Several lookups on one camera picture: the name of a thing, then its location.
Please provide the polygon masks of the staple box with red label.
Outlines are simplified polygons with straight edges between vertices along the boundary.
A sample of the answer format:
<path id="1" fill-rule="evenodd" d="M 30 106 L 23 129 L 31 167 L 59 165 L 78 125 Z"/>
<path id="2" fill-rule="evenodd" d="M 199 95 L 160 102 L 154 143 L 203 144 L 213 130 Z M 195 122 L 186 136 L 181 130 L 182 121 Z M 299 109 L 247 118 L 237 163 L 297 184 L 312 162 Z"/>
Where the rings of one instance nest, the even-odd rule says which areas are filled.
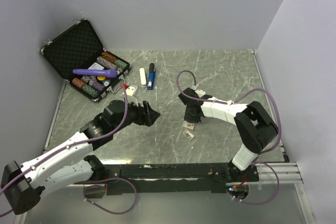
<path id="1" fill-rule="evenodd" d="M 195 124 L 194 123 L 190 123 L 190 122 L 183 122 L 183 127 L 189 129 L 189 130 L 194 130 Z"/>

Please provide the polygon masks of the small white staple box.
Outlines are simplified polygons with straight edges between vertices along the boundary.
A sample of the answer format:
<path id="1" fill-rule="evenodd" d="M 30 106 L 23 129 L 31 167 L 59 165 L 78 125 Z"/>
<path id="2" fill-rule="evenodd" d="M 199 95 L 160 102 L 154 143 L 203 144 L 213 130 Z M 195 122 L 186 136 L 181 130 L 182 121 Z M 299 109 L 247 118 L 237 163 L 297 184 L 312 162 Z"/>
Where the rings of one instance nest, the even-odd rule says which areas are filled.
<path id="1" fill-rule="evenodd" d="M 188 129 L 184 130 L 183 135 L 190 141 L 192 141 L 195 137 L 195 135 L 192 132 L 190 132 Z"/>

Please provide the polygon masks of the white stapler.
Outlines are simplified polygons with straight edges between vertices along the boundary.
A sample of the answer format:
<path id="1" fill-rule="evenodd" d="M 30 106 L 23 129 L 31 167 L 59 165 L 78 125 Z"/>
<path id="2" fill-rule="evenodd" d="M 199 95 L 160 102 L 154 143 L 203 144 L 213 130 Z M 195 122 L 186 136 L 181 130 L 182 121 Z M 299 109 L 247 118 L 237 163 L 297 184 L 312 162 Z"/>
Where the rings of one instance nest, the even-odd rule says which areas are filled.
<path id="1" fill-rule="evenodd" d="M 144 68 L 139 69 L 139 74 L 140 74 L 141 87 L 146 88 L 147 80 Z"/>

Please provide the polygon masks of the blue stapler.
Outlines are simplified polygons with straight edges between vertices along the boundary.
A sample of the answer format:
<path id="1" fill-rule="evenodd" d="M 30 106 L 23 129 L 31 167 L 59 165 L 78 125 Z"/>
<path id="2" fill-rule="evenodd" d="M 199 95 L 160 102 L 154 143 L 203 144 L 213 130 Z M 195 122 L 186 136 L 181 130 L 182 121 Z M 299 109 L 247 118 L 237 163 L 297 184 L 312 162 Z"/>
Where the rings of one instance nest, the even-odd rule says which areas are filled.
<path id="1" fill-rule="evenodd" d="M 153 90 L 154 89 L 155 76 L 156 76 L 155 64 L 150 63 L 149 74 L 148 74 L 148 83 L 147 83 L 147 89 L 148 90 Z"/>

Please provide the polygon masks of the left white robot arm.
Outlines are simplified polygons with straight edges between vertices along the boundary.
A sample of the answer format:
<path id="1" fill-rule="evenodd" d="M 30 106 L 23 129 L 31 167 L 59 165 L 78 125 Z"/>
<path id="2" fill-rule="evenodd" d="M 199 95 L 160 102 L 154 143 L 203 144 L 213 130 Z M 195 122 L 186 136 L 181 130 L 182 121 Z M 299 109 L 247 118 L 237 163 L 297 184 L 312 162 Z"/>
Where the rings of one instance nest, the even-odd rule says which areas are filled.
<path id="1" fill-rule="evenodd" d="M 134 123 L 151 126 L 160 117 L 148 101 L 135 104 L 113 100 L 92 121 L 88 122 L 65 142 L 30 161 L 8 163 L 3 171 L 1 194 L 11 209 L 2 217 L 23 214 L 35 207 L 43 196 L 69 184 L 89 180 L 97 183 L 103 169 L 87 154 L 113 139 L 114 133 Z"/>

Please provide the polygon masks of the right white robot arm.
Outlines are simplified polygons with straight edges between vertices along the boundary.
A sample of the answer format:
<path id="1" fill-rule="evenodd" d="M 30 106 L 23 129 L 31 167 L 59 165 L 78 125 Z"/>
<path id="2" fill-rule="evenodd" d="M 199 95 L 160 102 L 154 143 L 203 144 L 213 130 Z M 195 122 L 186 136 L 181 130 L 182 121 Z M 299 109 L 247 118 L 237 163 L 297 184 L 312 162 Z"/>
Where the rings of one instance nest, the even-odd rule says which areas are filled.
<path id="1" fill-rule="evenodd" d="M 186 106 L 186 122 L 195 124 L 201 118 L 214 118 L 237 127 L 242 145 L 228 164 L 229 175 L 235 181 L 246 177 L 253 161 L 278 136 L 278 126 L 257 101 L 250 104 L 223 101 L 191 88 L 182 91 L 178 97 Z"/>

